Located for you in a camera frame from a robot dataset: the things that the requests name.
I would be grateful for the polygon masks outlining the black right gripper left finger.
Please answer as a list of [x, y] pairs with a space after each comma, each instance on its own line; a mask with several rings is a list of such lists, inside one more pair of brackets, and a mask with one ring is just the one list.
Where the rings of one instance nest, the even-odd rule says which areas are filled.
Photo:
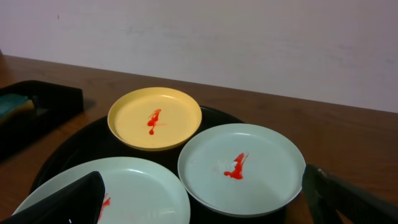
[[102, 176], [93, 171], [1, 224], [97, 224], [104, 195]]

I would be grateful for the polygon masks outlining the yellow plastic plate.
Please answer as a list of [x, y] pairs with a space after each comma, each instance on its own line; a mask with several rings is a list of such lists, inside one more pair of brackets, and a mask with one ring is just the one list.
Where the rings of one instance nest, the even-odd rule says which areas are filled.
[[166, 87], [134, 90], [114, 102], [108, 128], [125, 145], [164, 151], [187, 141], [202, 121], [199, 104], [188, 94]]

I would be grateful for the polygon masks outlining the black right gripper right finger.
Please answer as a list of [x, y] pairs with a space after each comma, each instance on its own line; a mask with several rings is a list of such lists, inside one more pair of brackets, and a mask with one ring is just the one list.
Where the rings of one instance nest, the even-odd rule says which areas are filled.
[[302, 191], [316, 224], [341, 223], [339, 213], [353, 223], [397, 224], [397, 206], [307, 164]]

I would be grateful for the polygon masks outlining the green yellow sponge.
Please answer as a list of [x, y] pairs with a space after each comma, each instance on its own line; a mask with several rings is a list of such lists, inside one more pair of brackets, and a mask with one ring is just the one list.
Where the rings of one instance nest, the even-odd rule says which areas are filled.
[[14, 93], [1, 96], [1, 124], [17, 116], [31, 113], [35, 113], [35, 105], [28, 96]]

